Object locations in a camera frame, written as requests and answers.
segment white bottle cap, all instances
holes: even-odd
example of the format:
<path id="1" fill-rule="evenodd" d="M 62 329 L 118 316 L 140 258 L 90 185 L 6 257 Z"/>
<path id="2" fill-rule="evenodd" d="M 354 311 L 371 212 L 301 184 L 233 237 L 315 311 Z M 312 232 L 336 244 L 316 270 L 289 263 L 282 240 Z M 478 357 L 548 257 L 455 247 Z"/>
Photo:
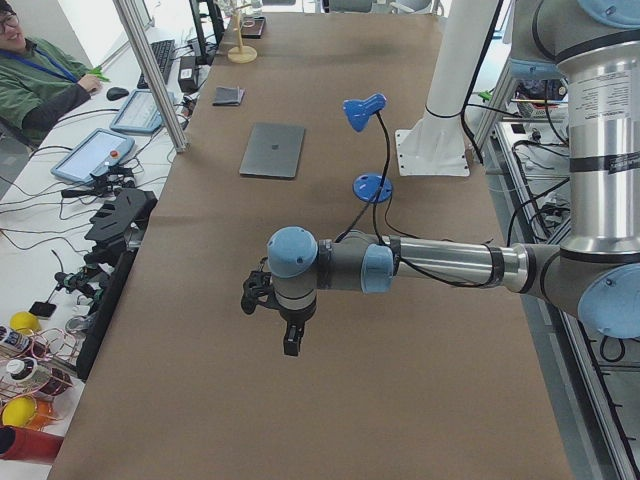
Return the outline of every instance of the white bottle cap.
<path id="1" fill-rule="evenodd" d="M 6 366 L 7 373 L 10 375 L 17 375 L 18 373 L 22 372 L 22 370 L 24 370 L 26 366 L 27 365 L 22 360 L 9 360 L 9 363 L 7 363 Z"/>

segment blue lanyard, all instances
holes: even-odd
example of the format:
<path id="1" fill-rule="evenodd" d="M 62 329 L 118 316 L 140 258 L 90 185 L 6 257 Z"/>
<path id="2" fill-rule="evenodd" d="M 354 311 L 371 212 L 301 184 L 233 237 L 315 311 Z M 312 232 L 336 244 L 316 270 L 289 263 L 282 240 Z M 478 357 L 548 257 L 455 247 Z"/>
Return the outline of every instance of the blue lanyard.
<path id="1" fill-rule="evenodd" d="M 25 65 L 29 65 L 30 67 L 33 67 L 37 70 L 40 70 L 41 72 L 45 72 L 48 73 L 49 75 L 53 75 L 54 77 L 58 77 L 61 78 L 62 80 L 69 80 L 72 83 L 76 83 L 78 81 L 78 79 L 75 77 L 75 75 L 73 73 L 71 73 L 69 70 L 67 70 L 66 68 L 64 68 L 62 65 L 60 65 L 57 61 L 55 61 L 53 58 L 51 58 L 50 55 L 48 55 L 47 53 L 43 52 L 42 50 L 39 50 L 38 48 L 34 48 L 34 50 L 39 53 L 40 55 L 42 55 L 43 57 L 45 57 L 47 60 L 49 60 L 49 62 L 51 62 L 51 65 L 53 65 L 54 67 L 56 67 L 60 73 L 54 72 L 53 70 L 47 68 L 47 67 L 43 67 L 42 65 L 38 65 L 37 63 L 33 63 L 31 60 L 27 60 L 26 58 L 17 55 L 13 52 L 7 52 L 6 50 L 0 50 L 0 55 L 3 55 L 7 58 L 12 58 L 14 60 L 19 61 L 20 63 L 24 63 Z"/>

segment white tabletop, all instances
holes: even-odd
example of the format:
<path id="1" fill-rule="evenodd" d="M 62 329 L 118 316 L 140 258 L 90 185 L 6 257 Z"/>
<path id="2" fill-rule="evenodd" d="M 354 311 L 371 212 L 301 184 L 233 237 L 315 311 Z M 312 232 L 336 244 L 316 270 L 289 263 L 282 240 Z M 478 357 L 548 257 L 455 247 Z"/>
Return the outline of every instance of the white tabletop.
<path id="1" fill-rule="evenodd" d="M 147 36 L 149 41 L 153 42 L 167 38 L 167 32 L 152 28 L 147 32 Z M 180 50 L 176 54 L 179 56 L 180 52 L 187 53 L 187 50 Z M 179 63 L 174 62 L 167 84 L 168 90 L 175 94 L 176 103 L 182 100 L 183 95 L 177 83 Z M 103 68 L 103 74 L 111 80 L 110 83 L 105 83 L 102 90 L 90 101 L 66 116 L 120 108 L 126 98 L 109 101 L 106 92 L 112 86 L 123 87 L 129 91 L 136 88 L 140 68 L 133 51 L 130 48 L 124 50 Z M 205 78 L 206 72 L 201 74 L 201 78 Z M 108 128 L 115 114 L 116 112 L 96 112 L 63 119 L 50 132 L 41 148 L 54 145 L 73 148 L 96 128 Z M 175 156 L 171 139 L 164 129 L 153 137 L 149 145 L 149 136 L 134 136 L 134 139 L 135 147 L 132 154 L 137 155 L 135 152 L 143 147 L 144 150 L 138 155 L 138 160 L 129 161 L 125 166 L 133 168 L 138 188 L 153 191 L 156 197 L 159 197 Z M 62 148 L 37 151 L 14 185 L 0 200 L 0 229 L 22 248 L 42 242 L 28 250 L 20 250 L 5 236 L 0 235 L 0 325 L 8 326 L 10 318 L 16 312 L 27 311 L 34 301 L 46 301 L 49 298 L 56 285 L 54 274 L 60 271 L 60 262 L 65 273 L 75 273 L 85 264 L 83 255 L 94 245 L 93 242 L 84 239 L 91 227 L 89 219 L 105 200 L 113 200 L 113 197 L 82 197 L 81 200 L 62 201 L 59 192 L 70 185 L 60 182 L 50 173 L 50 169 L 65 154 L 67 150 Z M 50 301 L 57 308 L 50 319 L 41 320 L 43 329 L 64 329 L 67 320 L 76 314 L 85 313 L 88 308 L 84 307 L 83 310 L 82 306 L 77 306 L 78 303 L 87 303 L 83 298 L 79 298 L 77 292 L 69 294 L 65 290 L 58 291 Z M 54 409 L 64 415 L 64 419 L 46 427 L 46 432 L 57 435 L 66 433 L 83 388 L 81 382 L 74 383 L 74 388 L 56 397 L 54 401 Z M 49 470 L 49 466 L 0 461 L 0 477 L 3 480 L 45 479 Z"/>

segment robotic arm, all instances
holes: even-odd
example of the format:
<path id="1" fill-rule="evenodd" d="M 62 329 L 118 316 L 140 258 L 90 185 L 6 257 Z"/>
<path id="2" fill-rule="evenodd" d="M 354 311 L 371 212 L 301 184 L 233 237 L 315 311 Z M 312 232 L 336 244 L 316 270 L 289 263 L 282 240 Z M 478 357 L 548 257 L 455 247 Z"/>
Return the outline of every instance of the robotic arm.
<path id="1" fill-rule="evenodd" d="M 604 335 L 640 336 L 640 5 L 519 0 L 512 57 L 522 74 L 549 78 L 557 64 L 569 80 L 569 238 L 560 246 L 503 248 L 355 231 L 340 242 L 316 241 L 300 227 L 279 230 L 267 247 L 271 271 L 263 261 L 251 273 L 242 307 L 280 312 L 285 354 L 299 354 L 318 289 L 380 293 L 398 275 L 504 286 Z"/>

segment green sweater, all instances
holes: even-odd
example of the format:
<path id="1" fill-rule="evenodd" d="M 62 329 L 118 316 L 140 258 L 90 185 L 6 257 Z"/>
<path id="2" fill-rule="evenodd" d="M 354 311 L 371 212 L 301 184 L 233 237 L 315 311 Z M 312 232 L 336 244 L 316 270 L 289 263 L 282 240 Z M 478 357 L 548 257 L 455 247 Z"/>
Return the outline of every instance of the green sweater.
<path id="1" fill-rule="evenodd" d="M 78 79 L 89 70 L 58 47 L 40 38 L 27 40 L 27 53 L 24 58 L 59 73 L 57 67 L 52 65 L 46 57 L 34 51 L 36 44 L 39 50 L 47 53 Z M 33 144 L 39 145 L 48 132 L 34 129 L 23 130 L 22 121 L 25 115 L 72 85 L 70 80 L 57 78 L 47 72 L 25 65 L 19 60 L 0 55 L 0 116 L 13 127 L 22 130 L 22 133 Z"/>

